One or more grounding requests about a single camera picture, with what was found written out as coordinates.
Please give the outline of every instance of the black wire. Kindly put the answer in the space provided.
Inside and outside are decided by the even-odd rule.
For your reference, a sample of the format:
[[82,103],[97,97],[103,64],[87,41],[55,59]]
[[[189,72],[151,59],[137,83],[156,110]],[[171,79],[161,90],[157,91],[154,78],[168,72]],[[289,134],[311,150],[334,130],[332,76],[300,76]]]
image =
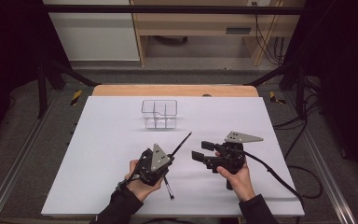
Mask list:
[[266,58],[268,59],[268,61],[269,61],[270,63],[277,64],[276,60],[275,60],[275,62],[272,62],[271,59],[269,58],[269,55],[271,56],[271,53],[269,52],[269,47],[267,46],[267,42],[264,40],[263,34],[261,34],[261,37],[262,37],[262,39],[263,39],[263,41],[264,41],[264,44],[266,45],[266,49],[267,49],[269,55],[266,53],[266,51],[264,50],[263,46],[260,44],[260,41],[258,41],[258,36],[257,36],[257,33],[258,33],[258,32],[260,32],[260,34],[261,34],[261,31],[260,31],[260,29],[258,28],[257,15],[255,15],[255,40],[257,41],[257,44],[258,44],[258,46],[260,46],[261,50],[263,50],[263,53],[264,53],[264,55],[266,55]]
[[276,128],[275,130],[293,130],[293,129],[296,129],[298,127],[301,127],[305,124],[305,122],[303,123],[300,123],[300,124],[297,124],[296,126],[293,126],[293,127],[289,127],[289,128]]
[[[268,32],[271,31],[272,23],[269,25]],[[264,55],[266,55],[268,61],[269,61],[270,63],[280,65],[280,64],[279,64],[279,61],[278,61],[276,58],[272,57],[272,54],[271,54],[271,52],[269,51],[269,47],[267,46],[267,41],[266,41],[266,39],[264,38],[264,36],[263,36],[263,34],[261,33],[260,28],[259,28],[259,26],[258,26],[257,14],[255,14],[255,28],[256,28],[256,31],[255,31],[255,39],[256,39],[258,45],[260,46],[260,48],[263,50]],[[265,44],[265,46],[266,46],[266,49],[267,49],[267,52],[268,52],[269,56],[267,55],[266,51],[264,50],[264,48],[262,47],[262,45],[261,45],[260,42],[258,41],[258,36],[257,36],[257,33],[258,33],[258,32],[260,33],[260,36],[261,36],[261,38],[262,38],[263,41],[264,41],[264,44]]]
[[289,120],[289,121],[286,121],[285,123],[276,124],[276,125],[273,126],[273,128],[276,129],[276,128],[280,128],[280,127],[286,126],[286,125],[288,125],[288,124],[291,124],[291,123],[295,122],[295,121],[298,120],[298,119],[299,119],[299,117],[295,117],[295,118],[293,118],[293,119],[291,119],[291,120]]
[[278,64],[281,66],[281,65],[282,65],[282,62],[283,62],[283,58],[284,58],[284,56],[282,55],[284,37],[282,37],[282,39],[281,39],[281,47],[280,47],[280,52],[279,52],[279,54],[277,53],[278,40],[279,40],[279,37],[275,37],[275,42],[274,42],[274,57],[275,57],[275,59],[278,61]]
[[304,202],[303,202],[301,194],[298,193],[292,187],[290,187],[290,185],[288,185],[286,182],[284,182],[284,180],[282,180],[281,177],[278,176],[277,173],[275,173],[275,171],[271,167],[269,167],[265,162],[263,162],[262,160],[258,159],[256,156],[250,154],[249,152],[243,151],[243,154],[245,154],[247,157],[250,157],[250,158],[254,159],[255,161],[260,162],[262,165],[264,165],[264,167],[267,168],[267,171],[270,172],[272,174],[272,176],[274,176],[275,179],[278,180],[284,187],[286,187],[290,192],[292,192],[300,200],[301,205],[304,207]]
[[318,104],[318,106],[319,106],[319,108],[315,108],[315,109],[311,110],[310,113],[309,113],[309,115],[310,115],[311,113],[317,111],[317,110],[320,111],[322,107],[321,107],[319,104]]
[[321,195],[322,195],[323,192],[324,192],[324,187],[323,187],[323,185],[322,185],[322,181],[318,178],[317,175],[315,175],[312,171],[307,170],[307,169],[305,169],[305,168],[303,168],[303,167],[300,167],[300,166],[288,165],[287,167],[288,167],[288,168],[292,168],[292,169],[298,169],[298,170],[305,171],[305,172],[309,173],[310,175],[312,175],[313,178],[316,179],[316,182],[318,182],[319,191],[318,191],[317,194],[311,195],[311,196],[302,194],[302,197],[304,197],[304,198],[306,198],[306,199],[317,199],[317,198],[321,197]]
[[287,150],[286,154],[284,154],[284,159],[286,160],[287,157],[289,156],[290,152],[292,152],[296,142],[298,141],[298,139],[300,138],[301,134],[305,131],[305,128],[307,127],[307,122],[308,122],[308,119],[307,119],[307,116],[305,117],[305,120],[304,120],[304,126],[302,127],[301,131],[299,132],[299,134],[297,135],[295,141],[293,141],[292,145],[289,147],[289,149]]
[[313,97],[313,96],[318,96],[318,94],[313,93],[313,94],[309,95],[309,96],[305,99],[305,102],[307,102],[307,101],[310,99],[310,97]]

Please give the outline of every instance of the person's left hand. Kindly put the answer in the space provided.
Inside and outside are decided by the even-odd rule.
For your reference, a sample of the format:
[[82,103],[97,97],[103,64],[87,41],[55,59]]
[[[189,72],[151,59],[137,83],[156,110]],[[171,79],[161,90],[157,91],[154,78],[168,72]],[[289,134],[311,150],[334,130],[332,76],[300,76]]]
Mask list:
[[[129,179],[133,170],[135,169],[136,161],[130,161],[130,172],[125,175],[126,179]],[[141,180],[133,180],[128,185],[127,188],[132,191],[132,193],[139,199],[139,201],[143,202],[146,197],[151,194],[153,191],[158,190],[161,187],[162,178],[156,183],[155,186],[148,186],[144,184]]]

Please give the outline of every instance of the transparent box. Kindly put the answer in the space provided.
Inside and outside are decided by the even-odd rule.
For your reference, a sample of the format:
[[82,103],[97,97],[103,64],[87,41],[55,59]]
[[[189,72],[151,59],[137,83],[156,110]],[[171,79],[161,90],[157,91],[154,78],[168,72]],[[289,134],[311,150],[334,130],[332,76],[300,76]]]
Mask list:
[[142,115],[146,129],[176,128],[177,102],[175,100],[144,100]]

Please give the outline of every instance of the silver triangular plate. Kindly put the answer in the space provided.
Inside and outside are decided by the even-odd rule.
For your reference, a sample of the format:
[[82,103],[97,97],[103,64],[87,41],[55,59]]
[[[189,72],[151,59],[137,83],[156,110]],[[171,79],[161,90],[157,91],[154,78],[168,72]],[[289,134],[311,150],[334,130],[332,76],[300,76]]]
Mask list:
[[247,143],[247,142],[263,141],[263,138],[257,137],[257,136],[252,136],[252,135],[245,134],[245,133],[231,132],[225,138],[225,141],[230,142],[230,143]]
[[159,167],[167,164],[170,161],[170,158],[165,154],[165,152],[159,147],[159,145],[155,144],[153,146],[153,157],[152,157],[152,165],[150,169],[152,171],[157,170]]

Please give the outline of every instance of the hand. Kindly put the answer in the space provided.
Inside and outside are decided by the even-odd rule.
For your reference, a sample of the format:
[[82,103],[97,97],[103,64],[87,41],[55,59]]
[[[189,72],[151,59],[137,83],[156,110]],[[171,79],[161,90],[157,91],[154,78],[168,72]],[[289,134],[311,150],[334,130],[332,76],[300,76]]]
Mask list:
[[[129,179],[133,170],[135,169],[136,161],[130,161],[130,172],[125,175],[126,179]],[[132,191],[132,193],[139,199],[139,201],[143,202],[146,197],[155,190],[158,190],[161,187],[162,178],[156,183],[155,186],[148,186],[144,184],[141,180],[133,180],[127,185],[127,189]]]
[[221,166],[217,167],[216,170],[222,177],[229,181],[240,201],[246,202],[254,198],[255,192],[252,187],[249,168],[246,163],[234,175]]

